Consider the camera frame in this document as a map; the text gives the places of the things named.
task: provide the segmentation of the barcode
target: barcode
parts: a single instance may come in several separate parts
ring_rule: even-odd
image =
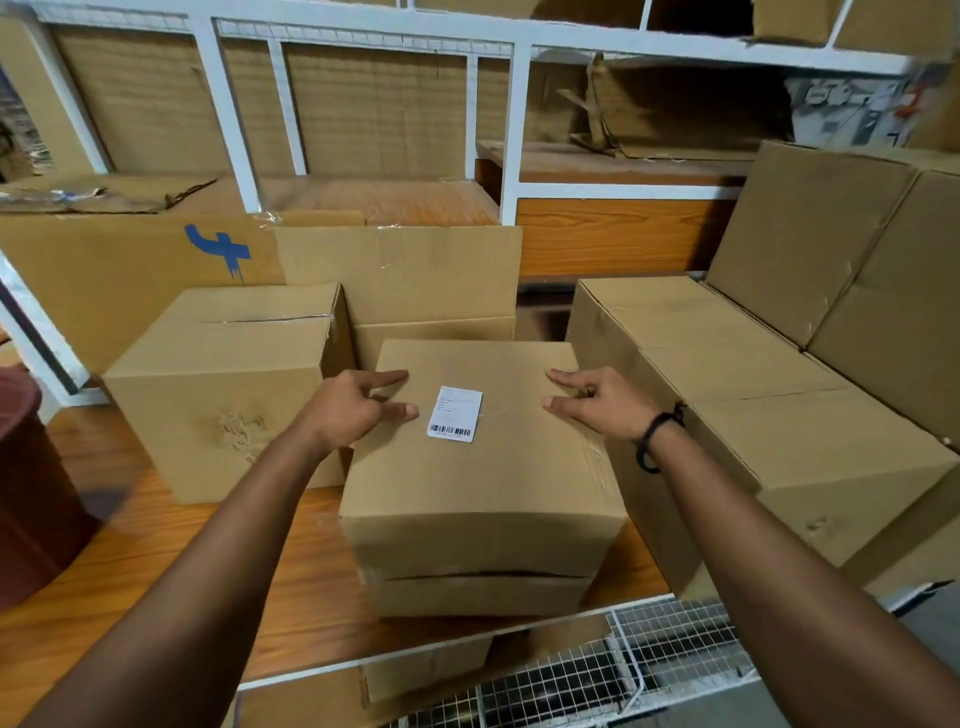
[[[469,435],[473,434],[473,430],[471,429],[464,429],[463,427],[450,427],[447,425],[431,425],[430,431],[440,432],[443,435],[463,435],[464,437],[468,437]]]

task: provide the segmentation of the black bracelet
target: black bracelet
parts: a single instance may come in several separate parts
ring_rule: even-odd
[[[658,468],[656,465],[647,465],[647,453],[650,451],[651,438],[662,425],[665,425],[669,422],[675,422],[680,427],[684,426],[684,410],[683,405],[680,402],[677,402],[676,406],[673,408],[673,412],[660,412],[659,415],[654,418],[654,421],[650,423],[650,426],[647,427],[647,431],[643,433],[643,437],[641,437],[640,441],[636,444],[636,463],[645,473],[656,475],[660,472],[660,468]]]

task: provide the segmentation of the white label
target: white label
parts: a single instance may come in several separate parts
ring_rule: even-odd
[[[473,442],[473,432],[480,417],[483,392],[456,387],[441,387],[426,433],[444,440]]]

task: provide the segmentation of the finger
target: finger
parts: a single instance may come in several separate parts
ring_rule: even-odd
[[[600,379],[603,378],[603,370],[584,369],[581,372],[561,372],[559,369],[548,369],[546,375],[551,381],[555,381],[564,387],[579,389],[591,384],[594,387],[597,386]]]
[[[543,399],[543,409],[561,417],[572,417],[581,420],[584,414],[586,400],[575,400],[571,397],[546,397]]]
[[[356,381],[364,391],[389,387],[403,381],[410,375],[405,369],[394,369],[391,372],[357,372]]]
[[[415,404],[403,401],[386,401],[380,405],[381,423],[408,423],[420,415]]]

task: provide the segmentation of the red bucket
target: red bucket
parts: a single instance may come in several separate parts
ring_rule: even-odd
[[[90,541],[89,516],[36,415],[40,390],[0,367],[0,609],[49,584]]]

